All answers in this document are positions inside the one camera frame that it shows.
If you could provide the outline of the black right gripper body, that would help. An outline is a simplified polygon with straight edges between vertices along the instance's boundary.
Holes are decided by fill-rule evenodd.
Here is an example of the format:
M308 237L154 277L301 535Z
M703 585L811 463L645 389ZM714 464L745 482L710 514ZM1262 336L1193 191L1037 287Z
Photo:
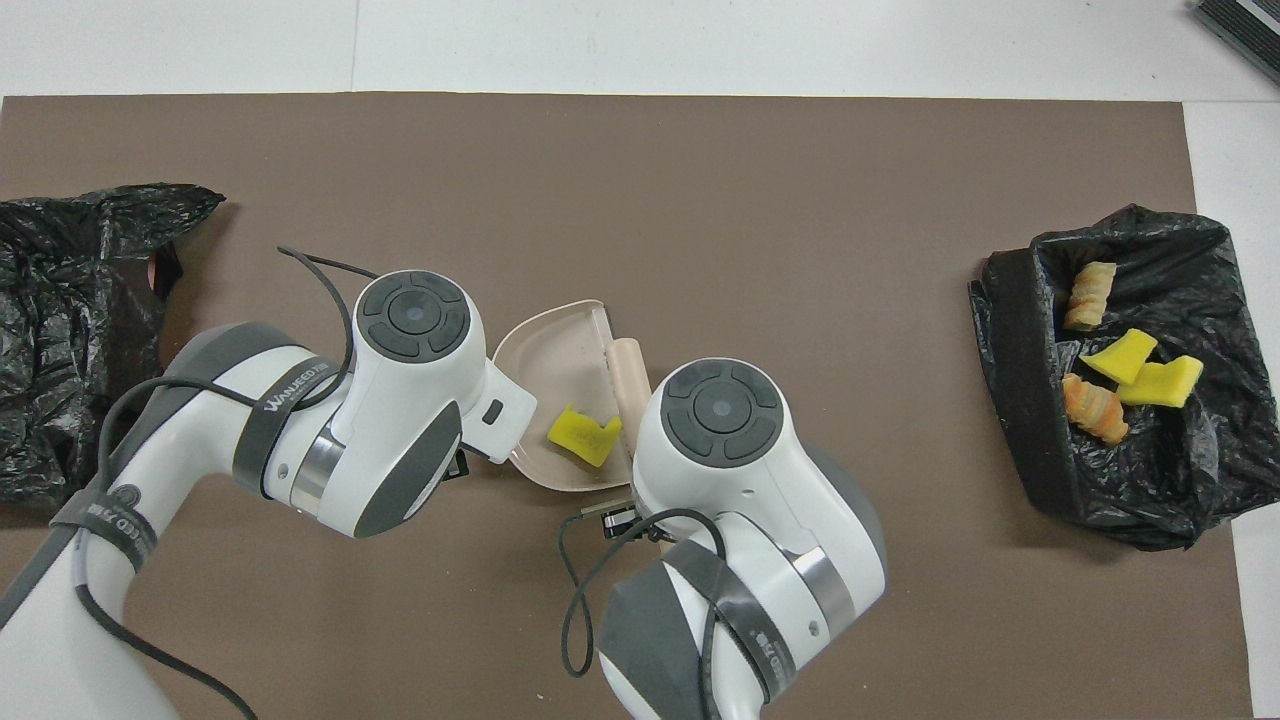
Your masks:
M631 530L643 515L636 503L595 503L580 510L584 520L599 520L605 539L614 541Z

